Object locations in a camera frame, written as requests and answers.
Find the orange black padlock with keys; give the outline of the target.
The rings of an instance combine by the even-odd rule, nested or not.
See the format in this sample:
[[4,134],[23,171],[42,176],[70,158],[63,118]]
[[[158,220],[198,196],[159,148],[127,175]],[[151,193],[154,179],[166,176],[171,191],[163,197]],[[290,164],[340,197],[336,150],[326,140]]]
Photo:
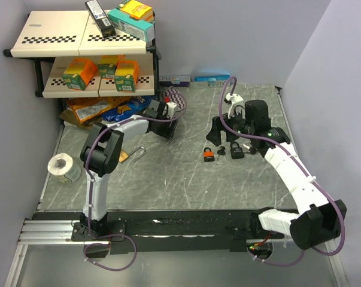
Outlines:
[[226,148],[224,146],[220,146],[217,150],[217,156],[215,157],[215,153],[211,148],[204,148],[204,162],[212,162],[218,160],[220,157],[226,159]]

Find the large brass padlock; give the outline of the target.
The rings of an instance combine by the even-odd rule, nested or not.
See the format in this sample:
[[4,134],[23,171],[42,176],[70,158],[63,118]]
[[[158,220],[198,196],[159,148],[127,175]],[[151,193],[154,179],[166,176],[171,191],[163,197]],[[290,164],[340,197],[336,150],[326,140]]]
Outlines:
[[121,150],[120,156],[119,156],[119,163],[124,163],[128,159],[133,159],[134,162],[137,162],[140,158],[145,156],[147,153],[147,150],[143,146],[139,146],[135,148],[130,153],[127,153],[125,150]]

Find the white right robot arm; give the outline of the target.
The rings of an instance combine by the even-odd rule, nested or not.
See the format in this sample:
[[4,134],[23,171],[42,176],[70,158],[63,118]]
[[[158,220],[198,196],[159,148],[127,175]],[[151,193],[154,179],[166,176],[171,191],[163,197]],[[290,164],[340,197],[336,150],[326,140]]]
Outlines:
[[347,208],[342,200],[325,194],[299,159],[286,132],[274,127],[263,100],[243,101],[238,95],[228,96],[227,113],[213,118],[206,139],[215,146],[226,140],[235,144],[246,138],[252,147],[274,168],[295,201],[296,212],[283,212],[266,207],[254,213],[250,231],[264,238],[269,232],[289,236],[302,250],[314,248],[327,241],[344,239],[344,218]]

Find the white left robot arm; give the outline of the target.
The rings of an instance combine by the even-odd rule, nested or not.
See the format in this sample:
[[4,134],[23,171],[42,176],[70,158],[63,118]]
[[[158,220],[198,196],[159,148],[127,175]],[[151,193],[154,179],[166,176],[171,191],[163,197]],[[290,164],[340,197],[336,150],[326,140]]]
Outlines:
[[80,223],[91,239],[101,240],[108,233],[108,181],[119,163],[124,141],[149,132],[170,139],[183,114],[184,110],[175,102],[152,100],[143,115],[131,115],[118,123],[98,123],[92,127],[80,154],[87,178]]

